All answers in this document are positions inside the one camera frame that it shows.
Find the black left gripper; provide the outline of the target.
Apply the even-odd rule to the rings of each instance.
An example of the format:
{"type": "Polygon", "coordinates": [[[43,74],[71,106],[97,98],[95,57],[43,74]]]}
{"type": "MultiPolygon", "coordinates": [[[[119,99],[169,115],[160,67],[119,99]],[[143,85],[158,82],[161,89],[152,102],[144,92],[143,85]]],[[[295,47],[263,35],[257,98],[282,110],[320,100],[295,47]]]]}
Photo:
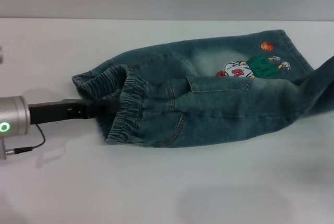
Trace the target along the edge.
{"type": "Polygon", "coordinates": [[[92,119],[115,116],[119,99],[99,99],[88,104],[83,100],[66,99],[56,102],[29,104],[30,124],[43,124],[71,119],[92,119]]]}

